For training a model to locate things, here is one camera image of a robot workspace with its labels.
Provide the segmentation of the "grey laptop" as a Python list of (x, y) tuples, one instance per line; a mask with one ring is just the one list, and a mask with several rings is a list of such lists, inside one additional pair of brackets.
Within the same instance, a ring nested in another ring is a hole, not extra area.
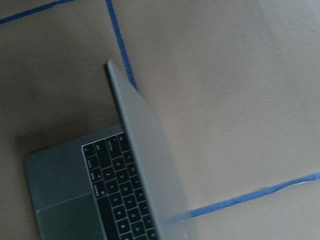
[(117, 65), (105, 72), (120, 124), (28, 155), (42, 240), (197, 240), (159, 119)]

